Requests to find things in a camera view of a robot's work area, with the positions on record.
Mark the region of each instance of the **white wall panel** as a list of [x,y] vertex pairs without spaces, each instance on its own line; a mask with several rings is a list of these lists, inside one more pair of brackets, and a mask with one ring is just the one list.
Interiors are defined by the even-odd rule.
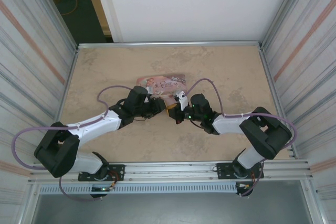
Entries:
[[116,42],[261,40],[283,0],[101,0]]

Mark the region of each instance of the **marble-patterned surface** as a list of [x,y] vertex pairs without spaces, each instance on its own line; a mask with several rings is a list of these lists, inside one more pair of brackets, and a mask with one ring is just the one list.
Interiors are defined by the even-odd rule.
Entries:
[[[188,88],[200,78],[216,84],[226,113],[275,107],[257,47],[147,47],[80,49],[62,114],[62,123],[83,121],[103,112],[96,102],[103,88],[135,85],[137,78],[165,73],[184,73]],[[216,93],[207,82],[191,92],[203,93],[216,111]],[[110,105],[125,98],[128,90],[115,88],[102,94]],[[81,150],[96,151],[110,162],[160,162],[230,160],[250,143],[242,134],[208,135],[190,122],[175,125],[166,112],[155,119],[134,122],[102,135]],[[288,158],[281,151],[277,158]]]

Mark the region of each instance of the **aluminum frame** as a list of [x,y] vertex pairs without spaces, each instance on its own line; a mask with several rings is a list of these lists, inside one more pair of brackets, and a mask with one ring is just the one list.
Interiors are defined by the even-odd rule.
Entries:
[[[115,43],[115,44],[80,44],[81,48],[92,47],[176,47],[176,46],[258,46],[260,58],[264,67],[265,75],[274,99],[275,107],[280,116],[284,116],[284,112],[278,98],[274,82],[269,72],[266,58],[259,43],[257,41],[212,41],[212,42],[149,42],[149,43]],[[66,95],[70,86],[71,77],[75,68],[77,56],[72,65],[72,69],[65,88],[65,95],[62,99],[57,119],[60,118]],[[125,167],[124,181],[127,183],[215,183],[220,180],[217,174],[212,171],[216,163],[223,161],[209,162],[146,162],[146,163],[123,163]],[[302,190],[304,192],[306,202],[311,214],[313,223],[326,223],[323,217],[323,211],[319,205],[316,194],[313,193],[311,183],[312,174],[309,169],[308,162],[304,159],[287,159],[265,161],[264,168],[265,178],[262,180],[300,180]],[[104,184],[104,182],[78,182],[77,173],[69,173],[62,178],[63,184]],[[232,179],[225,181],[241,181],[240,179]],[[24,205],[22,221],[20,223],[30,223],[33,219],[40,188],[42,185],[56,184],[58,179],[53,178],[47,171],[34,171],[28,181],[28,200]]]

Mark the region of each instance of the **orange stripe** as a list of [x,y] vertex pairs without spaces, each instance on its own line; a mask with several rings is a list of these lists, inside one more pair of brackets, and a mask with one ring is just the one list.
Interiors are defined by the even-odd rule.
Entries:
[[7,8],[5,3],[0,0],[0,9],[3,14],[8,18],[8,20],[13,24],[13,26],[18,30],[18,32],[22,35],[22,37],[27,41],[27,43],[33,48],[33,50],[40,56],[42,61],[47,65],[47,67],[53,72],[53,74],[57,77],[57,79],[64,84],[65,80],[60,75],[60,73],[56,70],[56,68],[51,64],[51,62],[47,59],[42,50],[38,47],[35,41],[31,38],[31,36],[27,33],[27,31],[20,25],[18,20],[14,17],[14,15]]
[[319,26],[322,24],[322,22],[326,19],[326,17],[331,13],[331,11],[336,6],[336,0],[331,0],[330,3],[325,7],[323,12],[320,14],[320,16],[316,19],[310,30],[307,32],[307,34],[304,36],[302,41],[296,46],[294,51],[290,54],[288,59],[285,61],[283,66],[280,68],[279,72],[274,76],[274,80],[277,81],[282,74],[282,72],[285,70],[285,68],[290,64],[290,62],[293,60],[293,58],[298,54],[298,52],[302,49],[302,47],[305,45],[307,40],[311,37],[311,35],[319,28]]
[[322,163],[312,165],[310,166],[310,170],[312,173],[317,173],[329,168],[333,168],[335,166],[336,166],[336,157],[328,159]]
[[0,161],[0,170],[4,170],[5,172],[9,172],[9,173],[15,173],[18,175],[23,175],[26,177],[30,176],[30,171],[23,169],[21,167],[18,167],[16,165],[10,164],[10,163],[6,163],[3,161]]

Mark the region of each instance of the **purple cable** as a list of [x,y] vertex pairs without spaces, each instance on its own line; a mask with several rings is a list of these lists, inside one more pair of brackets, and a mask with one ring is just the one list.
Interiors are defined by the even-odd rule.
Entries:
[[62,177],[59,177],[59,181],[58,181],[59,189],[69,199],[72,199],[72,200],[75,200],[75,201],[80,201],[80,202],[90,202],[90,201],[96,201],[96,200],[101,199],[100,197],[99,198],[92,198],[92,199],[83,199],[83,198],[79,198],[79,197],[76,197],[76,196],[71,196],[63,190],[61,182],[62,182]]
[[[202,79],[199,79],[198,81],[195,82],[194,85],[192,85],[192,87],[186,92],[185,95],[189,94],[190,91],[193,90],[193,88],[201,81],[208,81],[211,83],[211,85],[214,87],[215,91],[216,91],[216,94],[217,94],[217,97],[218,97],[218,100],[219,100],[219,105],[221,107],[221,113],[223,115],[223,117],[225,118],[241,118],[241,117],[248,117],[248,116],[266,116],[266,117],[269,117],[269,118],[275,118],[277,120],[280,120],[280,121],[283,121],[285,123],[287,123],[294,131],[294,136],[292,137],[292,139],[282,148],[282,149],[285,149],[287,148],[288,146],[290,146],[291,144],[294,143],[294,141],[297,139],[298,137],[298,130],[296,129],[295,125],[292,124],[290,121],[288,121],[287,119],[284,119],[284,118],[281,118],[277,115],[271,115],[271,114],[266,114],[266,113],[246,113],[246,114],[241,114],[241,115],[226,115],[224,113],[224,110],[223,110],[223,105],[222,105],[222,100],[221,100],[221,97],[219,96],[219,92],[217,90],[217,88],[215,87],[214,83],[212,80],[208,79],[208,78],[202,78]],[[260,178],[261,178],[261,175],[262,175],[262,172],[264,170],[264,161],[266,159],[263,159],[262,161],[260,161],[262,163],[262,167],[261,167],[261,171],[260,171],[260,174],[258,176],[258,179],[253,183],[253,185],[251,186],[250,189],[248,189],[246,192],[244,192],[243,194],[241,194],[241,196],[244,196],[246,194],[248,194],[250,191],[253,190],[253,188],[255,188],[255,186],[257,185],[257,183],[259,182]]]
[[[104,116],[107,115],[107,113],[109,112],[109,105],[100,100],[99,97],[100,95],[102,94],[102,92],[104,92],[105,90],[107,89],[111,89],[111,88],[125,88],[125,89],[129,89],[131,90],[131,88],[129,87],[126,87],[126,86],[123,86],[123,85],[113,85],[113,86],[109,86],[107,88],[104,88],[103,90],[101,90],[98,95],[97,95],[97,101],[104,104],[105,107],[106,107],[106,111],[104,113]],[[88,123],[85,123],[85,124],[82,124],[80,125],[79,127],[82,128],[82,127],[85,127],[85,126],[88,126],[88,125],[91,125],[91,124],[94,124],[94,123],[97,123],[99,122],[100,120],[102,120],[103,117],[100,117],[92,122],[88,122]],[[77,129],[77,126],[73,126],[73,127],[32,127],[32,128],[27,128],[27,129],[24,129],[22,131],[19,131],[18,133],[15,134],[15,136],[13,137],[13,140],[12,140],[12,144],[11,144],[11,149],[12,149],[12,154],[15,158],[15,160],[21,164],[23,167],[26,167],[28,169],[33,169],[33,170],[46,170],[46,168],[44,167],[35,167],[35,166],[30,166],[30,165],[27,165],[25,164],[17,155],[16,153],[16,150],[15,150],[15,143],[16,143],[16,140],[18,139],[18,137],[25,133],[25,132],[29,132],[29,131],[39,131],[39,130],[57,130],[57,131],[63,131],[63,130],[74,130],[74,129]]]

